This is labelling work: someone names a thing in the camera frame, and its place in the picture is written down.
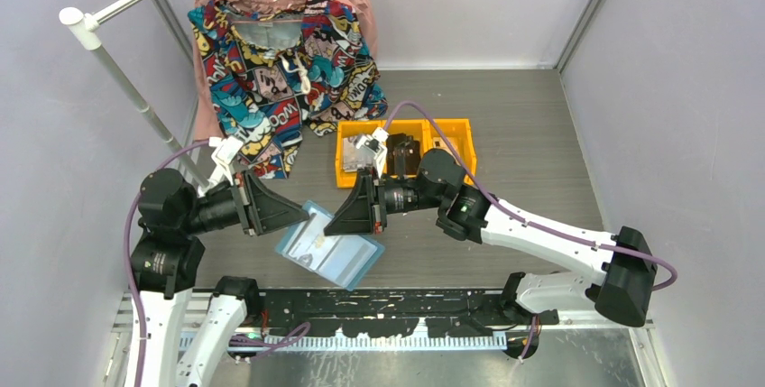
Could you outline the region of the blue leather card holder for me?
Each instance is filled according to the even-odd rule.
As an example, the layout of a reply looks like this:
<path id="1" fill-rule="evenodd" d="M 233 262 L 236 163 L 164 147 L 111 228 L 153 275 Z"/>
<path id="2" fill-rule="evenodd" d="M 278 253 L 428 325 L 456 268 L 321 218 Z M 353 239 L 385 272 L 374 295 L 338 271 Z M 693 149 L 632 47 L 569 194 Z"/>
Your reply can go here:
<path id="1" fill-rule="evenodd" d="M 309 219 L 290 226 L 275 252 L 337 287 L 356 289 L 385 247 L 366 235 L 325 235 L 334 216 L 310 200 L 302 209 Z"/>

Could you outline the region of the yellow three-compartment bin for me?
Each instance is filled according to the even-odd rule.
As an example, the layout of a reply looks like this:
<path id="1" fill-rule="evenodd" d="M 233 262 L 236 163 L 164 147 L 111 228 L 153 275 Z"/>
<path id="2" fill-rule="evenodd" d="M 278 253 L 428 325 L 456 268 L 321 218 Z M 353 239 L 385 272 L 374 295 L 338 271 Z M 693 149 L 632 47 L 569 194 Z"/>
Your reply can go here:
<path id="1" fill-rule="evenodd" d="M 373 161 L 365 152 L 355 148 L 354 141 L 361 134 L 372 134 L 383 127 L 385 121 L 343 121 L 338 126 L 336 135 L 336 185 L 341 189 L 350 189 L 355 184 L 356 173 Z M 465 162 L 469 170 L 477 173 L 477 157 L 470 121 L 465 118 L 438 119 L 437 125 L 443 134 L 426 119 L 397 119 L 392 122 L 388 133 L 391 136 L 409 136 L 414 140 L 417 151 L 407 150 L 406 170 L 412 176 L 425 152 L 436 148 L 448 152 L 446 143 L 451 143 Z"/>

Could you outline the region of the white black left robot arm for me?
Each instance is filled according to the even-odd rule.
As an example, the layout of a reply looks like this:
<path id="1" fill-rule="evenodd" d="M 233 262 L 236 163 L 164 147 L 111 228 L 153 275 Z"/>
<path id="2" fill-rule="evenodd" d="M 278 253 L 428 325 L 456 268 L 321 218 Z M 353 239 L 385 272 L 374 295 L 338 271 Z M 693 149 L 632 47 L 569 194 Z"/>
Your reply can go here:
<path id="1" fill-rule="evenodd" d="M 181 330 L 205 252 L 200 236 L 230 226 L 247 235 L 268 235 L 308 220 L 297 203 L 266 188 L 250 171 L 236 173 L 198 192 L 174 169 L 142 182 L 133 211 L 141 237 L 128 271 L 133 333 L 127 386 L 205 386 L 235 339 L 235 331 L 264 319 L 256 280 L 224 276 L 190 347 L 179 352 Z"/>

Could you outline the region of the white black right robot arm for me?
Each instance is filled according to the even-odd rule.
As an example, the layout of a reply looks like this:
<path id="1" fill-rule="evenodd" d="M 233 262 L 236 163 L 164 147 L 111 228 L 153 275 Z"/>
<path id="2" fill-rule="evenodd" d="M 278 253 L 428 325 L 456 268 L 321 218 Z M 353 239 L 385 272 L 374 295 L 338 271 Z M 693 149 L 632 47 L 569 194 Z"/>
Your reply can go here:
<path id="1" fill-rule="evenodd" d="M 515 207 L 464 182 L 465 169 L 443 150 L 430 150 L 412 177 L 360 170 L 325 235 L 375 235 L 393 214 L 435 209 L 436 225 L 457 241 L 509 248 L 563 268 L 562 273 L 512 273 L 501 312 L 512 324 L 554 310 L 593 309 L 626 327 L 644 326 L 657 263 L 641 231 L 617 234 L 569 226 Z"/>

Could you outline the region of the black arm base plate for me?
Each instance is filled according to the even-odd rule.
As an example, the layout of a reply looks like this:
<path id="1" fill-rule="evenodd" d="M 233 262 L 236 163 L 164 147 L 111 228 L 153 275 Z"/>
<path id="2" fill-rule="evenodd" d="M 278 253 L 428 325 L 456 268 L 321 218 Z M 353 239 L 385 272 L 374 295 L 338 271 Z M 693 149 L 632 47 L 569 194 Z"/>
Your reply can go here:
<path id="1" fill-rule="evenodd" d="M 423 322 L 428 338 L 489 336 L 518 327 L 531 315 L 514 309 L 510 298 L 493 289 L 266 289 L 258 315 L 242 327 L 263 327 L 282 335 L 308 322 L 309 337 L 337 333 L 356 338 L 412 336 Z"/>

